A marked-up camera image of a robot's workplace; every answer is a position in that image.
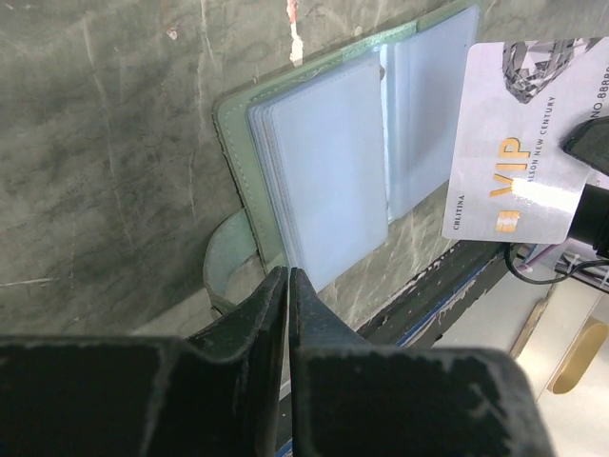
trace white card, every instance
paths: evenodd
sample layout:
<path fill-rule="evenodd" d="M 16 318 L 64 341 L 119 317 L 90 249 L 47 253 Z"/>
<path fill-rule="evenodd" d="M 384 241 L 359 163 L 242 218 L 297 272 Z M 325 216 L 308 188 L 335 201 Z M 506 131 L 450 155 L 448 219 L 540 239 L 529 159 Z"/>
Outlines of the white card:
<path fill-rule="evenodd" d="M 562 243 L 590 168 L 560 145 L 606 115 L 608 39 L 472 47 L 443 236 Z"/>

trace black device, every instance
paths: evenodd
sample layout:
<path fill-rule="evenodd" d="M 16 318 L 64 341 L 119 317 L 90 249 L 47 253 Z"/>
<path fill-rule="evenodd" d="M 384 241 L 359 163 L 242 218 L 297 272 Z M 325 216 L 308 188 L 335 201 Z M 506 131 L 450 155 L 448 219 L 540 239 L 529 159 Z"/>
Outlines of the black device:
<path fill-rule="evenodd" d="M 562 149 L 603 174 L 609 174 L 609 117 L 578 125 Z M 609 258 L 609 190 L 586 185 L 569 229 L 569 236 Z"/>

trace blue strip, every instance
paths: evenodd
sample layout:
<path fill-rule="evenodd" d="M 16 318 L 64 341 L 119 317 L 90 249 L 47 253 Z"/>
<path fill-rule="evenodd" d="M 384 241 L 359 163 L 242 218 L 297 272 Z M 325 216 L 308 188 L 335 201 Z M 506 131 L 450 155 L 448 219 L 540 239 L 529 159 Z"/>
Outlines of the blue strip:
<path fill-rule="evenodd" d="M 417 334 L 419 332 L 419 330 L 421 328 L 423 328 L 425 325 L 429 324 L 429 322 L 434 318 L 434 316 L 440 312 L 442 310 L 442 308 L 444 308 L 444 306 L 450 301 L 450 299 L 452 299 L 455 295 L 457 295 L 465 286 L 467 286 L 467 284 L 475 277 L 478 275 L 478 273 L 480 273 L 482 271 L 483 268 L 485 268 L 488 264 L 485 264 L 483 267 L 477 269 L 476 271 L 474 271 L 473 273 L 471 273 L 469 276 L 467 276 L 465 278 L 465 280 L 459 285 L 458 288 L 454 288 L 453 292 L 444 300 L 442 300 L 441 302 L 439 302 L 436 306 L 434 306 L 431 311 L 429 311 L 427 314 L 425 314 L 425 317 L 423 317 L 421 319 L 421 321 L 419 321 L 413 328 L 411 328 L 402 338 L 400 338 L 400 340 L 398 340 L 398 343 L 396 343 L 396 346 L 402 347 L 403 345 L 405 345 L 408 340 L 410 338 L 412 338 L 415 334 Z"/>

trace black cable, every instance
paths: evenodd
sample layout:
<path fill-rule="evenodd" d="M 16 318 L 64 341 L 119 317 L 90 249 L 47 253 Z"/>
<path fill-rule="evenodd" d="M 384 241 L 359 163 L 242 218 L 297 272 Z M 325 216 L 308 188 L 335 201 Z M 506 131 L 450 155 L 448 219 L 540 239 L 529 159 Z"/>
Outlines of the black cable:
<path fill-rule="evenodd" d="M 521 281 L 536 286 L 559 283 L 561 281 L 564 281 L 565 279 L 570 278 L 575 273 L 577 273 L 578 271 L 582 271 L 583 269 L 609 266 L 609 260 L 591 260 L 589 262 L 581 262 L 580 264 L 574 266 L 571 271 L 558 278 L 537 281 L 535 279 L 527 278 L 522 273 L 520 273 L 516 267 L 514 267 L 514 263 L 512 262 L 512 249 L 514 248 L 514 246 L 515 245 L 512 243 L 505 244 L 505 248 L 503 249 L 503 260 L 505 261 L 505 266 L 514 276 L 516 276 Z"/>
<path fill-rule="evenodd" d="M 556 263 L 556 265 L 555 265 L 555 267 L 554 267 L 554 270 L 555 270 L 557 273 L 566 274 L 566 273 L 568 272 L 568 269 L 569 269 L 569 267 L 570 267 L 570 266 L 575 267 L 576 265 L 579 265 L 579 264 L 576 264 L 575 262 L 572 262 L 570 259 L 568 259 L 568 258 L 567 258 L 567 257 L 566 257 L 566 256 L 563 254 L 563 255 L 560 257 L 559 262 L 558 262 L 558 263 Z M 588 278 L 595 278 L 595 279 L 598 279 L 599 281 L 602 281 L 602 280 L 604 279 L 604 277 L 605 277 L 605 274 L 604 274 L 604 273 L 603 273 L 603 274 L 597 274 L 597 273 L 595 273 L 595 272 L 593 272 L 593 271 L 586 271 L 586 270 L 580 271 L 580 274 L 582 274 L 582 275 L 584 275 L 584 276 L 586 276 L 586 277 L 588 277 Z"/>

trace gray marble surface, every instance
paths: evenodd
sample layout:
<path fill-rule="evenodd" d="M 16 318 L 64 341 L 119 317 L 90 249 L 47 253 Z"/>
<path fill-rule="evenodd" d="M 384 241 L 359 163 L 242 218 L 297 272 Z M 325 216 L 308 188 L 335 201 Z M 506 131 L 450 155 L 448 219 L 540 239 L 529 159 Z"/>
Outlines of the gray marble surface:
<path fill-rule="evenodd" d="M 444 3 L 301 1 L 304 55 Z M 241 205 L 211 109 L 223 94 L 289 68 L 285 7 L 0 4 L 0 333 L 162 333 L 171 325 L 185 333 L 209 319 L 206 242 Z M 605 0 L 493 0 L 482 19 L 481 40 L 609 34 Z M 444 193 L 395 223 L 385 246 L 323 291 L 351 326 L 449 246 L 439 235 Z M 260 274 L 252 259 L 231 293 L 244 296 Z M 163 325 L 168 309 L 184 322 Z"/>

